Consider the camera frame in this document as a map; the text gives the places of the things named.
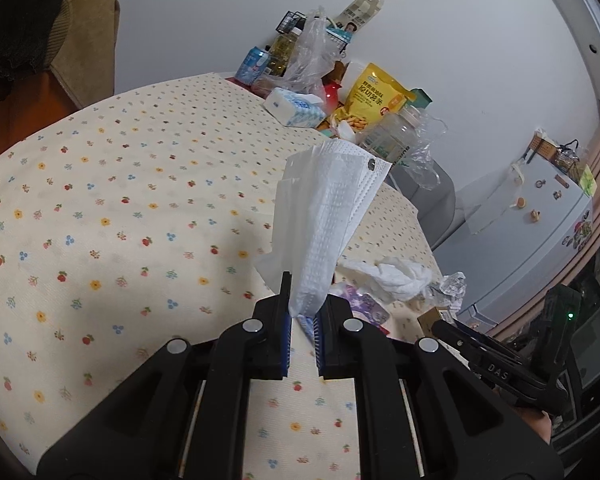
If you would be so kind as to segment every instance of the purple package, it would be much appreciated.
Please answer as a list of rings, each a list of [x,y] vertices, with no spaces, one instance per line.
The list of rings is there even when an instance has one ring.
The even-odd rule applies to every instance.
[[[377,326],[385,335],[389,333],[382,324],[388,321],[390,314],[370,295],[360,294],[355,286],[344,282],[331,285],[329,293],[349,301],[352,312],[363,314],[366,321]]]

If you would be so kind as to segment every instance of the white face mask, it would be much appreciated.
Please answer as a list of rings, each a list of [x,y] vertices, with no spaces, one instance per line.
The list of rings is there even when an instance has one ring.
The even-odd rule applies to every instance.
[[[276,189],[273,249],[255,267],[275,293],[282,272],[291,272],[289,314],[313,317],[320,310],[338,258],[390,167],[341,139],[288,158]]]

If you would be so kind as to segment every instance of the table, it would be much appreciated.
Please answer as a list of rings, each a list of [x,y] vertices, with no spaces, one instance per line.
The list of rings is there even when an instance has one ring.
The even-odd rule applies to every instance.
[[[286,158],[324,140],[285,128],[215,74],[106,99],[0,156],[0,435],[40,456],[166,341],[216,338],[270,295]],[[382,185],[343,258],[439,270],[413,206]],[[338,280],[350,280],[336,273]],[[416,313],[392,307],[397,338]],[[355,478],[352,381],[318,379],[299,326],[289,377],[253,381],[246,478]]]

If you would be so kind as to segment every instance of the white wall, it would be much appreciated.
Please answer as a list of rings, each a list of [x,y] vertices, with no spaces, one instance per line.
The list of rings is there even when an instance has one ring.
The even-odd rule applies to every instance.
[[[116,91],[240,65],[287,9],[352,0],[119,0]],[[433,149],[456,189],[520,156],[542,126],[590,139],[599,123],[586,67],[551,0],[385,0],[349,47],[408,88],[450,126]]]

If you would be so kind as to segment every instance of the blue and white tissue package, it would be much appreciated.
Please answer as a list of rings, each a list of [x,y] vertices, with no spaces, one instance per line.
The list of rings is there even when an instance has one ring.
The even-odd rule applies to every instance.
[[[265,110],[283,126],[315,128],[327,116],[318,106],[322,99],[315,95],[296,94],[283,88],[275,88],[265,99]]]

